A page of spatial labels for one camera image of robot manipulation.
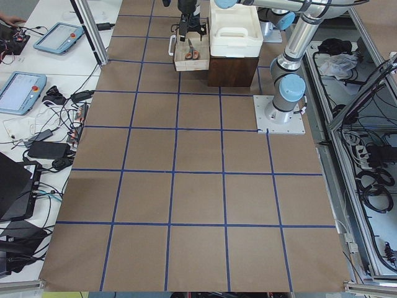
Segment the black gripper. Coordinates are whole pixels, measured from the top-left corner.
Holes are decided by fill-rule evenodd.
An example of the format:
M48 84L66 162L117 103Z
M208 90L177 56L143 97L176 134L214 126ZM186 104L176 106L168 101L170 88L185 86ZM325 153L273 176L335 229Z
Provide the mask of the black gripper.
M179 21L179 39L185 42L185 37L188 32L196 32L200 35L200 40L207 34L206 24L200 23L200 1L199 0L178 0L177 8L181 12Z

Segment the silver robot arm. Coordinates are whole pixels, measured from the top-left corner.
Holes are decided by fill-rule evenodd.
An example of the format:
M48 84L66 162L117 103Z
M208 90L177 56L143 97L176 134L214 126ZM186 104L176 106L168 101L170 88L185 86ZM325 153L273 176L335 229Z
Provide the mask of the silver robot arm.
M258 8L257 15L265 43L282 43L282 31L295 20L295 13L282 9Z
M274 80L275 96L264 109L266 118L275 124L288 123L298 101L303 97L306 84L296 74L301 66L305 50L319 25L325 19L341 16L353 6L365 4L366 1L215 1L220 9L231 9L236 5L256 6L270 13L270 21L279 23L285 16L299 20L288 40L282 54L272 61L270 73Z

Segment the person hand at corner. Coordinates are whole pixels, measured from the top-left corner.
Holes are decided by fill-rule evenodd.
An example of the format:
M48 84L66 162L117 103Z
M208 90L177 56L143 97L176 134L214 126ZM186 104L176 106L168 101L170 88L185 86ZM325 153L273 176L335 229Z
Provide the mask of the person hand at corner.
M10 25L11 27L18 27L20 24L24 24L27 21L18 16L7 15L4 12L0 12L0 19L5 24Z

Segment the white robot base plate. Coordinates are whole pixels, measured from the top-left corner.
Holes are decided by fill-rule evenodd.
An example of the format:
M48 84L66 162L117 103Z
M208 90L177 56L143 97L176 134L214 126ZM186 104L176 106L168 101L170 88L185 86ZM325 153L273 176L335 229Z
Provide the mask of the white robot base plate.
M281 33L273 23L261 21L260 24L264 43L282 43Z

